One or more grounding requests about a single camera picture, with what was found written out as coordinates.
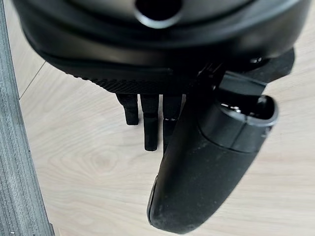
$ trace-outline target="gray fabric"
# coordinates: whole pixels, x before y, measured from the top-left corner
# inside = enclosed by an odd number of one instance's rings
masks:
[[[53,236],[29,149],[0,0],[0,236]]]

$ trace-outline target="wooden floor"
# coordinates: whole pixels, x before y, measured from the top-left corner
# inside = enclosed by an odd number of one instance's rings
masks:
[[[142,126],[125,125],[115,96],[67,76],[25,42],[4,0],[32,156],[51,223],[61,236],[171,235],[146,206],[162,157],[143,150]],[[267,94],[281,120],[219,211],[192,236],[315,236],[315,5],[292,75]]]

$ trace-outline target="textured grip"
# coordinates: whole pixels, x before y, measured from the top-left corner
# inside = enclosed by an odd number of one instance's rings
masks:
[[[220,207],[256,157],[263,143],[260,139],[266,138],[261,127],[266,124],[265,130],[270,131],[274,124],[271,120],[277,119],[277,107],[273,100],[268,101],[267,110],[273,109],[273,114],[261,116],[268,118],[265,121],[254,122],[239,111],[220,107],[221,103],[213,102],[207,108],[211,112],[202,110],[201,114],[192,102],[186,104],[149,201],[148,218],[154,227],[185,234],[203,224]],[[213,121],[212,127],[205,120]],[[248,131],[251,135],[242,135]],[[227,135],[233,134],[234,141],[225,144]],[[256,147],[247,148],[246,141]]]

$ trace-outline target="controller handle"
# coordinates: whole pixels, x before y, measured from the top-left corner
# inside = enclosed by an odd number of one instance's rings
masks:
[[[241,180],[277,119],[269,96],[221,90],[187,100],[152,189],[150,224],[177,234],[203,224]]]

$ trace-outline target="light wood floor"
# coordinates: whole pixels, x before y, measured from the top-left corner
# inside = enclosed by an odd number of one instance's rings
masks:
[[[115,96],[67,76],[25,42],[4,0],[32,156],[51,223],[61,236],[171,235],[146,206],[162,157],[143,149]],[[219,211],[192,236],[315,236],[315,5],[292,75],[272,83],[281,120]]]

